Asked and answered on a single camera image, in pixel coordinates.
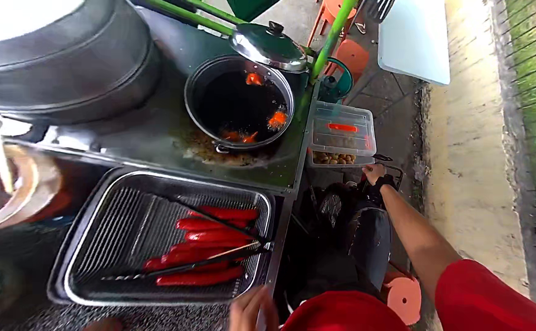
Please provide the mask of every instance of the red sausage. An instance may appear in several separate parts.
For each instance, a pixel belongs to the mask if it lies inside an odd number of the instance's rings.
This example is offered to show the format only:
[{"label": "red sausage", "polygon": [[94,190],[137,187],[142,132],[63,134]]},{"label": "red sausage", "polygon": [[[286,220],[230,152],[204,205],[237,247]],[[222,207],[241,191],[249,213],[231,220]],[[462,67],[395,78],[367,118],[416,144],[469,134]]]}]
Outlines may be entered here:
[{"label": "red sausage", "polygon": [[155,283],[158,286],[208,286],[224,283],[231,279],[241,277],[241,275],[243,275],[243,267],[237,266],[214,272],[183,272],[160,276]]},{"label": "red sausage", "polygon": [[245,239],[234,239],[224,242],[187,242],[173,245],[169,251],[175,250],[192,250],[192,249],[208,249],[208,248],[224,248],[225,251],[234,249],[249,244]]},{"label": "red sausage", "polygon": [[[255,220],[258,218],[257,209],[236,209],[236,208],[223,208],[223,207],[211,207],[211,206],[201,206],[199,207],[202,211],[205,211],[214,217],[217,217],[221,220]],[[195,211],[190,211],[188,213],[190,216],[202,217]]]},{"label": "red sausage", "polygon": [[[247,224],[249,223],[248,220],[230,220],[228,222],[232,225],[235,225],[241,228],[245,228]],[[176,222],[176,228],[187,230],[187,231],[201,231],[201,230],[209,230],[209,229],[225,229],[226,226],[215,221],[191,217],[188,219],[179,219]]]},{"label": "red sausage", "polygon": [[227,249],[192,249],[192,250],[170,250],[168,254],[161,257],[163,264],[184,264],[189,262],[197,262],[206,260],[209,257],[221,254]]},{"label": "red sausage", "polygon": [[233,240],[251,239],[251,237],[232,229],[188,231],[184,238],[190,242],[231,242]]},{"label": "red sausage", "polygon": [[[143,269],[147,272],[153,272],[156,270],[162,270],[165,268],[173,267],[173,266],[179,266],[184,263],[170,263],[170,264],[164,264],[161,261],[161,258],[156,257],[154,259],[149,259],[145,262],[143,265]],[[208,264],[206,266],[200,266],[193,269],[193,271],[203,272],[203,271],[213,271],[213,270],[224,270],[229,267],[228,261],[222,261],[217,262],[213,264]]]}]

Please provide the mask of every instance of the orange plastic stool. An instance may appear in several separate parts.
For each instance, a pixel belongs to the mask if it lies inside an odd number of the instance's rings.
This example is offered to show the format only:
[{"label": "orange plastic stool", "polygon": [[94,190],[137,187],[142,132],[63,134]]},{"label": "orange plastic stool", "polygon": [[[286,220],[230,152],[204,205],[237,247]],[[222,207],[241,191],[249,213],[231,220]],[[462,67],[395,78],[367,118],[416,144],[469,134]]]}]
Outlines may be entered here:
[{"label": "orange plastic stool", "polygon": [[[358,79],[360,79],[360,76],[362,76],[364,69],[366,69],[366,65],[370,59],[370,53],[363,49],[357,42],[346,39],[341,42],[333,57],[347,66],[352,74],[355,85]],[[339,70],[343,70],[337,64],[330,64],[325,70],[325,75],[332,76],[338,68]]]},{"label": "orange plastic stool", "polygon": [[[337,13],[341,9],[342,3],[343,3],[343,0],[323,0],[323,3],[321,4],[321,8],[319,8],[319,13],[317,14],[317,18],[315,19],[313,30],[311,30],[311,35],[308,37],[307,47],[311,46],[311,41],[313,41],[313,37],[315,36],[315,32],[317,31],[319,22],[323,21],[323,26],[321,27],[321,31],[319,32],[319,35],[323,35],[323,33],[325,33],[325,27],[327,27],[327,23],[333,24],[333,21],[335,21],[337,17]],[[352,11],[350,11],[350,16],[347,18],[347,21],[345,22],[343,37],[341,37],[342,41],[345,39],[345,36],[347,36],[347,32],[350,30],[352,19],[355,16],[355,12],[356,12],[355,8],[352,8]]]},{"label": "orange plastic stool", "polygon": [[421,286],[415,277],[387,272],[380,294],[405,325],[413,325],[421,318]]}]

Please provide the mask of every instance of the lid knob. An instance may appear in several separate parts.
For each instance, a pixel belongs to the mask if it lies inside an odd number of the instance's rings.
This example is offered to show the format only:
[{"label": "lid knob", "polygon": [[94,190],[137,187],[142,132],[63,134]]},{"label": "lid knob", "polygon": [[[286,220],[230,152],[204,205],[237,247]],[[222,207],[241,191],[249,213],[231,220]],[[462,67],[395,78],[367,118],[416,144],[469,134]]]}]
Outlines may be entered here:
[{"label": "lid knob", "polygon": [[274,21],[268,22],[269,27],[266,29],[266,31],[269,34],[275,35],[275,36],[281,36],[282,31],[284,31],[284,26],[279,25],[278,23]]}]

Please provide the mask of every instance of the hand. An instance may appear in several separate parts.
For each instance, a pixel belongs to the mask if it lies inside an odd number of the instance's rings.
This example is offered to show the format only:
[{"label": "hand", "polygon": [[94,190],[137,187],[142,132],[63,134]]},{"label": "hand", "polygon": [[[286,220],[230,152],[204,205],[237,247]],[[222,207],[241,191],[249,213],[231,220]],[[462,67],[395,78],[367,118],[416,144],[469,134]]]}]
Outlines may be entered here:
[{"label": "hand", "polygon": [[382,164],[368,164],[362,168],[362,171],[364,171],[366,178],[368,178],[368,181],[372,185],[376,184],[378,178],[386,175],[386,168]]},{"label": "hand", "polygon": [[256,331],[260,308],[264,313],[266,331],[278,331],[278,313],[265,286],[254,287],[233,300],[229,308],[229,331]]}]

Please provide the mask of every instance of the pot lid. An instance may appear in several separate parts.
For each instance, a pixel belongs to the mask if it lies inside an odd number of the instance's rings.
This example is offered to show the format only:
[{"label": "pot lid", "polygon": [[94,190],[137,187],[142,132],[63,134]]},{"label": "pot lid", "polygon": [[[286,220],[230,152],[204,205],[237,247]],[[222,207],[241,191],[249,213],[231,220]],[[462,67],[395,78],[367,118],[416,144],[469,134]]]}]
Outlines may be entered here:
[{"label": "pot lid", "polygon": [[302,47],[283,34],[284,26],[270,21],[270,26],[238,24],[229,38],[231,47],[251,61],[270,67],[301,72],[307,68],[307,54]]}]

